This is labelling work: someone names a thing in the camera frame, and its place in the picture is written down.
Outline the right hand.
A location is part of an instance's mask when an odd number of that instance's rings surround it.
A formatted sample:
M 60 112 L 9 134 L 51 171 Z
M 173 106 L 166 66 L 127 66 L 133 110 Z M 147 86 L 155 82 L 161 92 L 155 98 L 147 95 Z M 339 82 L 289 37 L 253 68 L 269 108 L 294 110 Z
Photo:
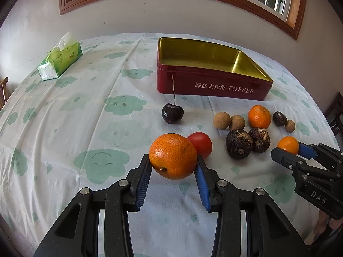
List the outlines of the right hand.
M 342 230 L 342 218 L 333 219 L 322 210 L 319 211 L 318 220 L 314 227 L 313 242 L 323 238 L 323 244 L 330 244 L 335 241 Z

